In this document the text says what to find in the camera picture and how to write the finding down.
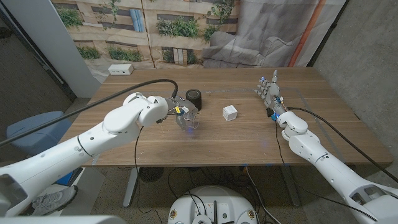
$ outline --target blue chair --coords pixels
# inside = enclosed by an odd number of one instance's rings
[[[23,119],[22,121],[18,121],[7,127],[7,138],[17,136],[18,134],[35,128],[41,124],[44,124],[55,118],[59,118],[62,115],[62,111],[53,111],[38,114],[36,116]],[[28,155],[35,156],[57,145],[71,125],[72,123],[68,119],[64,119],[51,126],[18,139],[11,144],[28,153]]]

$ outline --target wooden table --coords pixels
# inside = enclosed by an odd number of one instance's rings
[[[168,69],[135,70],[128,76],[109,76],[89,103],[116,93],[129,86],[157,78],[169,78],[178,83],[178,94],[196,88],[202,93],[203,108],[198,114],[199,127],[194,131],[181,131],[170,116],[161,124],[144,128],[137,147],[137,163],[143,166],[263,166],[281,165],[275,140],[275,123],[266,116],[266,107],[253,89],[264,76],[272,78],[274,68],[242,69]],[[392,156],[372,132],[358,119],[345,102],[332,90],[314,68],[278,68],[281,95],[286,106],[312,110],[324,117],[367,155],[380,164],[392,162]],[[156,83],[142,87],[146,96],[170,97],[174,86]],[[122,105],[126,95],[82,112],[63,140],[92,128],[104,116]],[[225,121],[223,107],[233,105],[238,117]],[[369,164],[349,144],[344,142],[326,124],[310,114],[294,111],[303,118],[309,130],[322,145],[347,164]],[[284,160],[289,165],[308,165],[296,156],[288,142],[281,138]],[[117,147],[102,153],[84,166],[134,166],[134,144]]]

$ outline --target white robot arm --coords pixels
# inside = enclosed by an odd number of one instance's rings
[[[18,215],[56,180],[98,154],[134,141],[139,135],[139,124],[159,123],[168,114],[176,114],[175,107],[191,117],[197,112],[195,106],[183,98],[146,98],[141,93],[131,94],[94,128],[34,157],[0,168],[0,208],[1,202],[7,204],[5,214],[0,209],[0,217]]]
[[[282,136],[289,142],[290,149],[314,165],[347,205],[372,217],[351,209],[360,223],[398,218],[398,190],[365,180],[330,154],[320,144],[319,138],[308,130],[308,124],[293,112],[287,111],[283,98],[279,96],[276,81],[277,71],[274,72],[272,83],[260,79],[261,84],[255,92],[264,100],[268,114],[272,110],[272,119],[285,128]]]

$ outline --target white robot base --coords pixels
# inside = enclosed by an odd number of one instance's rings
[[[173,203],[168,224],[188,223],[255,224],[257,218],[253,206],[242,195],[226,187],[207,185],[188,191]]]

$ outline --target electrical cord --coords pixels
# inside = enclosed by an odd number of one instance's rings
[[[52,124],[55,124],[55,123],[57,123],[57,122],[59,122],[59,121],[61,121],[63,119],[69,118],[69,117],[71,117],[71,116],[73,116],[75,114],[81,113],[81,112],[83,112],[85,110],[88,110],[88,109],[94,107],[94,106],[100,105],[100,104],[102,104],[102,103],[104,103],[104,102],[106,102],[108,100],[112,100],[113,98],[118,97],[118,96],[120,96],[122,94],[125,94],[125,93],[127,93],[127,92],[129,92],[131,90],[135,90],[136,88],[140,88],[140,87],[143,87],[143,86],[146,86],[146,85],[149,85],[149,84],[159,83],[159,82],[170,82],[170,83],[173,83],[175,88],[174,88],[174,91],[172,93],[172,98],[175,98],[175,96],[177,95],[177,92],[178,92],[178,85],[177,85],[177,83],[175,81],[170,80],[170,79],[162,78],[162,79],[157,79],[157,80],[151,80],[151,81],[148,81],[148,82],[143,82],[143,83],[131,86],[131,87],[129,87],[127,89],[124,89],[122,91],[119,91],[119,92],[117,92],[115,94],[112,94],[110,96],[107,96],[107,97],[105,97],[105,98],[103,98],[101,100],[98,100],[98,101],[94,102],[94,103],[90,103],[89,105],[86,105],[86,106],[84,106],[84,107],[82,107],[80,109],[77,109],[77,110],[75,110],[75,111],[73,111],[71,113],[65,114],[65,115],[63,115],[63,116],[61,116],[59,118],[55,118],[55,119],[53,119],[53,120],[51,120],[49,122],[41,124],[41,125],[37,126],[36,128],[32,128],[32,129],[30,129],[28,131],[25,131],[25,132],[23,132],[21,134],[18,134],[17,136],[14,136],[14,137],[11,137],[11,138],[6,139],[4,141],[1,141],[0,142],[0,147],[3,147],[5,145],[7,145],[7,144],[10,144],[13,141],[16,141],[16,140],[18,140],[20,138],[23,138],[23,137],[25,137],[25,136],[27,136],[29,134],[32,134],[32,133],[34,133],[34,132],[36,132],[36,131],[38,131],[38,130],[40,130],[42,128],[46,128],[46,127],[48,127],[48,126],[50,126]]]
[[[197,206],[198,215],[201,215],[200,210],[199,210],[199,207],[198,207],[198,204],[197,204],[197,202],[195,201],[195,199],[193,199],[192,194],[191,194],[191,191],[188,190],[188,194],[189,194],[189,196],[191,196],[191,198],[192,198],[192,200],[193,200],[193,203],[195,203],[195,205]]]
[[[241,216],[245,213],[245,212],[249,212],[250,209],[247,209],[246,211],[243,211],[239,216],[238,219],[236,220],[236,223],[239,221],[239,219],[241,218]]]
[[[277,222],[278,224],[281,224],[280,221],[278,221],[278,219],[276,219],[270,212],[268,212],[268,210],[267,210],[266,207],[264,206],[264,204],[263,204],[263,202],[262,202],[262,200],[261,200],[261,197],[260,197],[260,193],[259,193],[259,191],[258,191],[258,189],[257,189],[257,187],[256,187],[256,185],[255,185],[255,183],[254,183],[254,181],[253,181],[253,179],[252,179],[251,176],[250,176],[249,167],[246,167],[246,172],[248,173],[248,176],[249,176],[249,178],[250,178],[250,180],[251,180],[251,182],[252,182],[252,184],[253,184],[253,186],[254,186],[254,188],[255,188],[255,190],[256,190],[258,196],[259,196],[259,199],[260,199],[260,202],[261,202],[261,205],[262,205],[262,208],[264,209],[264,211],[265,211],[275,222]]]
[[[355,210],[355,211],[357,211],[357,212],[360,212],[360,213],[366,215],[367,217],[371,218],[371,219],[374,220],[375,222],[377,222],[377,219],[373,218],[371,215],[367,214],[367,213],[364,212],[364,211],[361,211],[361,210],[359,210],[359,209],[357,209],[357,208],[351,207],[351,206],[346,205],[346,204],[344,204],[344,203],[337,202],[337,201],[335,201],[335,200],[332,200],[332,199],[323,197],[323,196],[321,196],[321,195],[315,194],[315,193],[313,193],[313,192],[311,192],[311,191],[309,191],[309,190],[303,188],[301,185],[299,185],[299,184],[293,179],[293,177],[290,176],[289,172],[288,172],[287,169],[286,169],[285,161],[284,161],[284,158],[282,157],[282,152],[281,152],[281,150],[280,150],[280,144],[279,144],[279,140],[278,140],[278,123],[277,123],[276,121],[275,121],[275,126],[276,126],[276,141],[278,142],[278,146],[279,146],[279,155],[280,155],[280,158],[282,159],[282,163],[283,163],[284,168],[285,168],[285,170],[286,170],[287,176],[293,181],[293,183],[294,183],[297,187],[300,187],[300,188],[301,188],[303,191],[305,191],[306,193],[312,194],[312,195],[317,196],[317,197],[319,197],[319,198],[328,200],[328,201],[333,202],[333,203],[337,203],[337,204],[339,204],[339,205],[342,205],[342,206],[348,207],[348,208],[350,208],[350,209],[353,209],[353,210]]]
[[[197,195],[194,195],[194,194],[191,194],[191,195],[194,196],[194,197],[196,197],[196,198],[198,198],[198,199],[200,200],[201,204],[203,205],[203,208],[205,208],[205,215],[207,215],[205,203],[203,203],[203,200],[202,200],[200,197],[198,197]]]
[[[173,195],[174,195],[174,197],[177,199],[178,197],[177,197],[177,194],[175,194],[175,192],[173,191],[173,188],[172,188],[172,186],[170,185],[170,176],[172,175],[172,173],[174,172],[174,171],[176,171],[176,170],[178,170],[178,169],[182,169],[182,168],[184,168],[184,167],[177,167],[177,168],[175,168],[174,170],[172,170],[170,173],[169,173],[169,175],[167,176],[167,184],[169,185],[169,189],[170,189],[170,191],[173,193]]]
[[[170,185],[170,176],[171,176],[171,174],[172,174],[174,171],[176,171],[177,169],[182,169],[182,168],[184,168],[184,167],[177,167],[177,168],[175,168],[175,169],[172,170],[172,171],[169,173],[169,175],[167,176],[167,184],[169,185],[169,189],[170,189],[170,191],[173,193],[173,195],[174,195],[175,198],[178,198],[178,197],[177,197],[177,195],[175,194],[175,192],[173,191],[172,186]],[[191,172],[190,172],[189,170],[187,170],[187,171],[189,172],[189,176],[190,176],[190,178],[191,178],[192,184],[195,185],[195,184],[193,183],[193,181],[192,181]],[[198,206],[197,202],[193,199],[192,196],[198,198],[198,199],[201,201],[201,203],[202,203],[202,205],[203,205],[203,208],[205,209],[205,215],[207,215],[205,203],[203,203],[203,200],[202,200],[200,197],[191,194],[191,191],[189,191],[189,190],[188,190],[188,194],[183,194],[183,195],[189,195],[189,196],[191,196],[193,202],[194,202],[195,205],[197,206],[198,213],[199,213],[199,215],[200,215],[199,206]]]
[[[257,223],[258,223],[258,224],[260,224],[260,220],[259,220],[259,214],[258,214],[256,211],[254,211],[254,213],[256,214]]]
[[[315,114],[314,112],[311,112],[309,110],[303,109],[303,108],[295,108],[295,107],[288,107],[288,110],[300,110],[300,111],[304,111],[307,112],[309,114],[311,114],[312,116],[315,116],[317,118],[319,118],[320,120],[322,120],[323,122],[325,122],[325,124],[327,124],[332,130],[334,130],[340,137],[342,137],[350,146],[352,146],[355,150],[357,150],[362,156],[364,156],[367,160],[369,160],[373,165],[375,165],[377,168],[379,168],[381,171],[383,171],[383,173],[387,174],[391,179],[393,179],[395,182],[398,183],[398,178],[394,175],[392,175],[390,172],[388,172],[388,170],[386,170],[385,168],[381,167],[376,161],[374,161],[372,158],[370,158],[368,155],[366,155],[365,152],[363,152],[362,150],[360,150],[356,145],[354,145],[350,140],[348,140],[343,134],[341,134],[335,127],[333,127],[333,125],[331,125],[327,120],[325,120],[324,118],[322,118],[321,116]]]
[[[264,217],[262,218],[262,224],[274,224],[274,223],[267,221],[267,216],[264,215]]]
[[[136,155],[137,155],[137,143],[138,143],[138,139],[139,139],[139,136],[140,136],[141,131],[142,131],[143,128],[144,128],[144,127],[141,127],[141,129],[139,130],[139,134],[138,134],[138,137],[137,137],[137,140],[136,140],[136,146],[134,147],[134,163],[135,163],[135,165],[136,165],[137,181],[138,181],[138,183],[137,183],[137,191],[138,191],[138,196],[137,196],[137,208],[138,208],[138,210],[139,210],[142,214],[147,214],[147,213],[149,213],[149,212],[155,212],[156,215],[158,216],[159,220],[160,220],[160,224],[162,224],[162,219],[160,218],[160,215],[159,215],[159,213],[157,212],[156,209],[151,209],[151,210],[149,210],[149,211],[143,212],[143,211],[139,208],[139,194],[140,194],[140,191],[139,191],[139,186],[140,186],[139,180],[140,180],[140,178],[139,178],[139,172],[138,172],[138,166],[137,166],[137,158],[136,158]]]
[[[235,180],[234,175],[233,175],[233,173],[232,173],[230,170],[225,170],[224,167],[222,167],[221,169],[223,170],[223,174],[224,174],[223,177],[224,177],[225,181],[223,181],[223,182],[220,181],[220,183],[223,184],[223,185],[231,184],[231,185],[233,185],[234,187],[239,187],[239,188],[244,187],[246,190],[248,190],[248,192],[249,192],[251,198],[253,199],[253,202],[254,202],[254,209],[256,209],[256,208],[257,208],[257,202],[256,202],[255,196],[254,196],[253,193],[252,193],[252,190],[250,189],[250,187],[253,187],[253,186],[251,185],[250,180],[249,180],[249,181],[240,180],[241,177],[246,177],[246,178],[248,178],[248,177],[245,176],[245,175],[240,175],[240,176],[238,177],[238,179]],[[205,171],[204,171],[203,169],[201,169],[201,172],[203,173],[203,175],[204,175],[210,182],[214,182],[213,179],[211,179],[211,178],[209,178],[209,177],[207,176],[207,174],[205,173]]]
[[[206,167],[207,172],[209,173],[209,175],[211,176],[211,178],[217,180],[217,178],[215,176],[213,176],[213,174],[209,171],[209,167]],[[217,185],[220,185],[221,183],[221,168],[220,168],[220,174],[217,180]]]

